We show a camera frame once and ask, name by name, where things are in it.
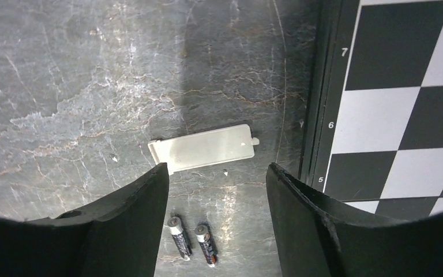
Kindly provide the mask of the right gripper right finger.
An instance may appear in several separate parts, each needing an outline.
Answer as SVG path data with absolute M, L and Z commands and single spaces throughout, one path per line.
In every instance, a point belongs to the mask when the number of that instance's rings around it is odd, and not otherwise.
M 276 163 L 266 190 L 283 276 L 443 276 L 443 213 L 415 221 L 372 214 Z

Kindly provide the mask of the white battery cover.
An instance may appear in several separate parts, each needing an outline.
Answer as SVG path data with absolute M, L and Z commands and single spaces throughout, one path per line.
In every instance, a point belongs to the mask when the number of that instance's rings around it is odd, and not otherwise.
M 156 164 L 166 163 L 170 175 L 215 164 L 250 159 L 260 140 L 248 124 L 189 134 L 166 140 L 152 140 L 149 151 Z

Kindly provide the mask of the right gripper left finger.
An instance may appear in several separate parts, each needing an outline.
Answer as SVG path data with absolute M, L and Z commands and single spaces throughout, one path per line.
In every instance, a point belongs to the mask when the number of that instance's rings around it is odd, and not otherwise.
M 161 163 L 57 218 L 0 218 L 0 276 L 153 276 L 169 183 Z

